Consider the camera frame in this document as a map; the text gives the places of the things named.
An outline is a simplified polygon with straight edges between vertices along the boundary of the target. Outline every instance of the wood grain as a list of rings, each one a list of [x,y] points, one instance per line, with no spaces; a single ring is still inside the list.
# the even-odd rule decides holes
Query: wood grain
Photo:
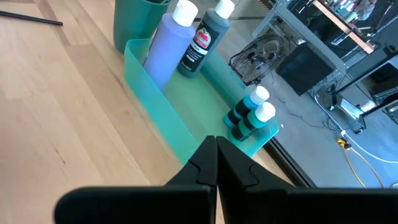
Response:
[[[181,168],[126,88],[113,7],[114,0],[0,2],[4,11],[64,22],[0,17],[0,223],[52,223],[69,190],[162,185]],[[255,160],[287,179],[265,151]]]

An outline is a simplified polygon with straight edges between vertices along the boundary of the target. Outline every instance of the black cable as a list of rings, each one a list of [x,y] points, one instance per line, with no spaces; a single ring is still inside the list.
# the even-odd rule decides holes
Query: black cable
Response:
[[[276,98],[277,100],[279,100],[279,101],[285,106],[285,108],[286,108],[286,110],[287,110],[287,112],[288,112],[289,115],[301,119],[304,123],[306,123],[306,124],[307,124],[308,126],[310,126],[311,128],[324,128],[323,126],[312,125],[312,124],[308,123],[308,122],[303,118],[303,116],[300,116],[300,115],[297,115],[297,114],[292,113],[292,112],[289,110],[289,108],[287,107],[286,101],[281,100],[281,99],[276,95],[276,91],[275,91],[275,88],[274,88],[274,82],[275,82],[275,80],[274,80],[274,73],[273,73],[273,72],[271,73],[271,77],[272,77],[271,86],[272,86],[272,89],[273,89],[273,91],[274,91],[274,96],[275,96],[275,98]]]
[[[281,29],[282,29],[282,32],[284,32],[285,31],[285,25],[286,25],[286,23],[285,22],[282,22],[282,27],[281,27]],[[285,37],[286,37],[286,39],[287,39],[287,45],[288,45],[288,54],[290,54],[290,38],[287,38],[287,36],[285,35]]]
[[[264,73],[262,73],[262,74],[264,74],[263,77],[262,77],[262,75],[260,75],[260,76],[256,77],[255,79],[251,80],[250,82],[254,82],[254,81],[257,80],[259,77],[265,78],[266,75],[267,75],[267,72],[268,72],[277,62],[278,62],[278,59],[275,59],[274,63],[272,63],[272,65],[270,65],[270,67],[269,67]]]
[[[323,105],[326,105],[326,104],[325,104],[325,95],[323,95],[323,97],[322,97],[322,103],[323,103]],[[361,122],[362,119],[363,119],[363,117],[361,116],[357,121],[355,121],[355,122],[349,124],[348,127],[343,128],[343,129],[344,129],[344,130],[349,130],[349,129],[354,128],[355,126],[357,126],[357,125]],[[332,132],[334,132],[334,133],[339,133],[339,132],[341,132],[340,128],[339,128],[335,123],[333,123],[333,121],[332,121],[331,123],[330,123],[330,121],[332,121],[332,120],[331,120],[330,117],[328,116],[328,118],[327,118],[326,120],[322,121],[323,126],[324,126],[326,129],[328,129],[329,131],[332,131]]]
[[[241,1],[242,1],[242,0],[239,0],[238,3],[235,5],[235,7],[238,6],[238,5],[241,3]]]
[[[52,25],[57,25],[57,26],[62,26],[63,23],[59,21],[53,21],[50,19],[43,19],[43,18],[38,18],[38,17],[33,17],[33,16],[26,16],[22,14],[17,14],[13,12],[6,12],[6,11],[0,11],[0,16],[5,16],[5,17],[11,17],[11,18],[16,18],[16,19],[24,19],[28,21],[34,21],[34,22],[42,22],[45,24],[52,24]]]
[[[346,78],[347,78],[347,75],[344,75],[344,77],[340,78],[340,80],[337,80],[337,78],[335,78],[335,83],[333,84],[335,86],[335,92],[337,92],[340,89],[341,85],[343,84],[343,82]]]

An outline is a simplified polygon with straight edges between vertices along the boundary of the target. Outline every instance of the white bottle cap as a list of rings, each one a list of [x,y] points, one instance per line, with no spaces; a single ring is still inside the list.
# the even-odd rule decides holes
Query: white bottle cap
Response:
[[[228,19],[235,9],[235,4],[231,0],[220,0],[215,11],[223,19]]]
[[[173,12],[173,19],[181,26],[190,27],[197,14],[198,8],[194,3],[188,0],[179,0]]]
[[[254,111],[254,114],[260,121],[267,122],[275,116],[276,109],[272,104],[264,102],[259,108]]]
[[[268,100],[269,92],[264,87],[257,86],[256,89],[250,93],[249,97],[253,103],[260,105],[264,101]]]

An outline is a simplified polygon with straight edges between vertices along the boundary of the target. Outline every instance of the concrete floor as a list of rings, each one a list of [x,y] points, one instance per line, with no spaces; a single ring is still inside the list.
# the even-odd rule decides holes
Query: concrete floor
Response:
[[[217,0],[192,0],[199,8],[199,16],[206,8],[214,7]],[[233,16],[265,16],[267,11],[255,0],[245,0],[237,6]],[[226,37],[218,47],[225,60],[238,53],[253,40],[251,32],[260,21],[233,21]],[[271,92],[270,102],[277,108],[281,124],[277,140],[285,147],[301,168],[319,187],[361,187],[351,172],[343,151],[337,145],[338,134],[322,126],[326,114],[308,95],[297,96],[293,89],[275,72],[268,74],[261,85]],[[343,94],[355,104],[365,103],[367,98],[352,88]],[[332,112],[346,127],[352,121],[338,110]],[[367,117],[368,129],[360,135],[348,131],[350,136],[370,153],[390,161],[398,161],[398,125],[382,112]],[[398,164],[387,164],[357,149],[379,173],[384,186],[398,182]],[[367,165],[355,154],[348,152],[354,168],[368,187],[380,187]]]

